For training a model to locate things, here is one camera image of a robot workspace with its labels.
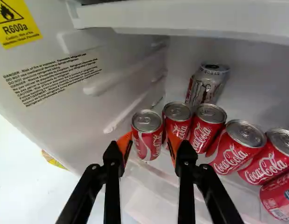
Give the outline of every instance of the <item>monster energy can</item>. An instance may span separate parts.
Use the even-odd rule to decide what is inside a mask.
[[[216,103],[228,74],[229,67],[226,65],[201,64],[190,79],[185,103],[194,108],[202,103]]]

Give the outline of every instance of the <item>yellow object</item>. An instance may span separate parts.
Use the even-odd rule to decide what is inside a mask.
[[[41,38],[24,0],[0,0],[0,43],[5,49]]]
[[[52,165],[62,168],[62,169],[66,169],[60,162],[56,161],[53,157],[51,157],[48,153],[46,153],[44,150],[42,150],[42,156],[46,159],[46,161],[48,163],[51,163]]]

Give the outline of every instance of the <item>white plastic wall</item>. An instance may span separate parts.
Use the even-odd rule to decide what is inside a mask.
[[[228,120],[245,119],[264,131],[289,126],[289,46],[172,37],[166,80],[168,101],[183,99],[189,78],[205,60],[231,67],[230,79],[218,100]]]

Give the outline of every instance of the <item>white shelf edge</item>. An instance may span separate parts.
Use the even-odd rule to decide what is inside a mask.
[[[153,82],[149,89],[142,93],[136,100],[133,101],[125,110],[123,110],[113,121],[111,121],[103,130],[104,134],[113,132],[119,124],[121,124],[132,112],[138,108],[139,104],[146,98],[152,89],[161,81],[165,76],[161,76],[156,82]]]
[[[111,72],[108,74],[104,74],[103,76],[96,77],[92,83],[87,84],[83,88],[83,92],[86,95],[92,95],[95,97],[100,96],[107,90],[113,88],[117,84],[123,82],[128,77],[132,76],[133,74],[137,74],[136,72],[139,71],[141,68],[156,60],[161,54],[164,54],[167,48],[164,47],[157,52],[154,52],[143,61],[138,62],[135,65],[132,65],[128,68],[120,70],[119,72]]]
[[[129,0],[75,7],[78,17],[72,20],[78,29],[112,27],[122,33],[226,37],[289,45],[289,1]]]

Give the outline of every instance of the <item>coca-cola can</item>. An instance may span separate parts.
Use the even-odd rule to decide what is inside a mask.
[[[202,103],[216,103],[229,77],[229,67],[217,63],[202,63],[190,78],[185,103],[196,108]]]
[[[186,139],[191,126],[192,112],[190,107],[181,102],[171,102],[164,107],[165,129],[167,135],[166,148],[170,151],[175,165],[178,145]]]
[[[132,117],[133,140],[138,156],[145,161],[155,160],[161,151],[163,123],[152,110],[142,110]]]
[[[214,104],[198,106],[190,130],[189,142],[199,154],[205,153],[226,121],[226,112]]]
[[[263,185],[260,189],[260,199],[272,216],[289,221],[289,172]]]
[[[289,170],[289,131],[276,128],[268,131],[266,135],[268,141],[264,149],[246,168],[238,171],[250,184],[263,185]]]
[[[220,175],[231,174],[258,154],[267,142],[265,133],[243,120],[230,120],[206,152]]]

